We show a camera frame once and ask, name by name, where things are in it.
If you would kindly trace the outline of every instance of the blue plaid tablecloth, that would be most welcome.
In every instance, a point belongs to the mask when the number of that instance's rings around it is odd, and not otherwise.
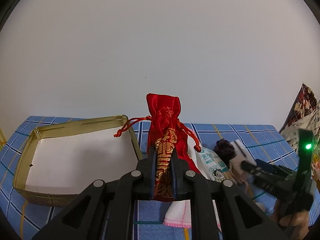
[[[28,203],[12,187],[13,175],[23,151],[25,143],[36,127],[50,124],[72,122],[78,118],[30,116],[24,121],[7,141],[0,152],[0,207],[8,221],[25,240],[50,221],[62,208],[40,206]],[[296,169],[298,156],[271,125],[226,125],[226,124],[185,124],[192,129],[204,147],[213,149],[217,140],[225,138],[228,141],[241,139],[255,159],[261,159],[276,165],[284,165]],[[146,157],[147,136],[150,122],[143,121],[133,125],[143,157]],[[276,199],[261,189],[251,185],[252,199],[266,206],[270,215]],[[191,230],[172,228],[162,225],[165,213],[171,203],[157,201],[136,201],[133,225],[134,240],[188,240]],[[319,216],[320,195],[316,191],[315,201],[309,212],[309,223]]]

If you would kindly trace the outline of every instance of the drawstring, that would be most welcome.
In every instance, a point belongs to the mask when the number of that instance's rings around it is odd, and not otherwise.
[[[152,117],[150,115],[146,116],[146,117],[140,117],[140,118],[131,118],[129,119],[125,124],[124,126],[118,130],[118,132],[116,134],[114,134],[113,136],[114,137],[120,137],[121,134],[124,132],[124,131],[127,131],[131,126],[133,126],[135,123],[137,122],[140,122],[140,121],[143,121],[143,120],[148,120],[148,121],[151,121],[152,120]]]
[[[177,126],[180,129],[184,130],[186,132],[186,134],[189,135],[195,141],[196,145],[193,148],[197,152],[201,152],[200,142],[199,142],[198,138],[196,137],[196,135],[188,127],[186,127],[182,122],[180,122],[178,118],[177,118]]]

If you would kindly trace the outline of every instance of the white wall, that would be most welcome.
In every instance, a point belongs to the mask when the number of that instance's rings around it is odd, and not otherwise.
[[[21,0],[0,32],[0,125],[29,115],[148,115],[279,129],[306,82],[320,99],[320,27],[303,0]]]

